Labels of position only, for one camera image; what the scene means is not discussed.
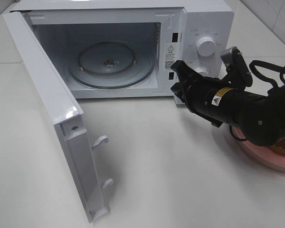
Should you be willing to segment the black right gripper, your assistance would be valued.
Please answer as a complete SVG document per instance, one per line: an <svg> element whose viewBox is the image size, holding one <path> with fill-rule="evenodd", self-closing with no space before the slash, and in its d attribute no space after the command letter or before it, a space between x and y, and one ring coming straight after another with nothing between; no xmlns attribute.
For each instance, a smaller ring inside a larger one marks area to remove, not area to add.
<svg viewBox="0 0 285 228"><path fill-rule="evenodd" d="M223 122L218 117L213 117L209 109L215 93L227 87L228 83L217 78L203 77L183 60L177 60L171 69L180 81L171 87L175 98L179 99L190 112L211 122L213 126L220 127Z"/></svg>

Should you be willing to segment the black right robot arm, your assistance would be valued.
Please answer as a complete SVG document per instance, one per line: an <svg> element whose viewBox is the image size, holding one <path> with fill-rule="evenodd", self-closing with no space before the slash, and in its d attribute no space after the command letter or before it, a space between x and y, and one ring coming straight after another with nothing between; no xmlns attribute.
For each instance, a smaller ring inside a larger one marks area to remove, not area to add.
<svg viewBox="0 0 285 228"><path fill-rule="evenodd" d="M216 127L226 123L239 128L246 140L258 146L285 138L285 84L272 81L267 96L245 91L252 85L245 63L227 67L223 79L204 77L182 60L171 68L179 78L171 90L190 112Z"/></svg>

